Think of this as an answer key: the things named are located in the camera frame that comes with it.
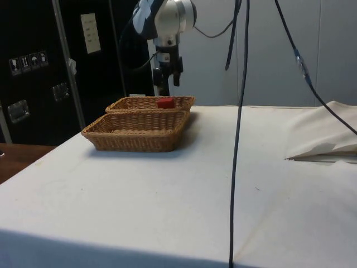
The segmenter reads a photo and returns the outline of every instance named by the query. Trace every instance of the white cloth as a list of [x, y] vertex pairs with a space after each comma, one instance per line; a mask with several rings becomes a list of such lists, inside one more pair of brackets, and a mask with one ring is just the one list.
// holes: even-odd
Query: white cloth
[[[284, 160], [285, 122], [305, 111], [243, 109], [239, 268], [356, 266], [357, 166]], [[193, 107], [166, 154], [73, 137], [0, 185], [0, 267], [226, 268], [236, 120], [237, 108]]]
[[[338, 102], [330, 102], [327, 105], [350, 126], [357, 129], [356, 106], [347, 106]], [[286, 152], [288, 159], [357, 153], [356, 134], [323, 106], [309, 109], [293, 118], [288, 124], [288, 129]], [[350, 161], [357, 161], [357, 159], [350, 158]]]

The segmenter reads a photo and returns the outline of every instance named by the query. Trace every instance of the metal bracket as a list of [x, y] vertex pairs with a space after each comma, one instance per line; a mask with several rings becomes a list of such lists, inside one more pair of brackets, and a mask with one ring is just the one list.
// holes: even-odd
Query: metal bracket
[[16, 124], [30, 116], [30, 111], [28, 110], [27, 101], [25, 99], [11, 104], [7, 107], [7, 111], [13, 124]]
[[67, 83], [61, 83], [52, 87], [52, 92], [54, 94], [56, 102], [61, 102], [69, 97], [69, 88], [67, 86]]

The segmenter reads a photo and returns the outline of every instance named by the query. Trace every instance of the wicker basket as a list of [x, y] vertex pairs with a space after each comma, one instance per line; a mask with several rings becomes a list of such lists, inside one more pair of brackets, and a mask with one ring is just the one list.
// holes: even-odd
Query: wicker basket
[[[140, 111], [152, 111], [162, 109], [157, 108], [157, 101], [161, 98], [171, 98], [171, 97], [127, 97], [118, 100], [117, 102], [108, 106], [105, 111], [107, 113], [120, 112], [126, 109], [140, 110]], [[165, 109], [168, 111], [190, 111], [192, 105], [194, 105], [196, 98], [185, 96], [185, 97], [174, 97], [175, 108]]]
[[169, 152], [182, 136], [186, 111], [108, 113], [82, 130], [101, 151]]

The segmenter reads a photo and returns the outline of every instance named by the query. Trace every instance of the red block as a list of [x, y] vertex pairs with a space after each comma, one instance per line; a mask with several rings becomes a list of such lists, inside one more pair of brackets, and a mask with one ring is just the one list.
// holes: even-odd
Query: red block
[[157, 101], [157, 108], [159, 109], [173, 109], [174, 107], [174, 98], [162, 98]]

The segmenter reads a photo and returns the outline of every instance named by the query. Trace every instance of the white table cover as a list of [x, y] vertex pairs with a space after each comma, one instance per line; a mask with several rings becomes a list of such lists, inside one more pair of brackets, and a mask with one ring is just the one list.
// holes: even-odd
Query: white table cover
[[[243, 109], [236, 267], [357, 266], [357, 166], [284, 160], [304, 112]], [[228, 267], [237, 108], [191, 119], [177, 151], [98, 152], [76, 135], [0, 185], [0, 267]]]

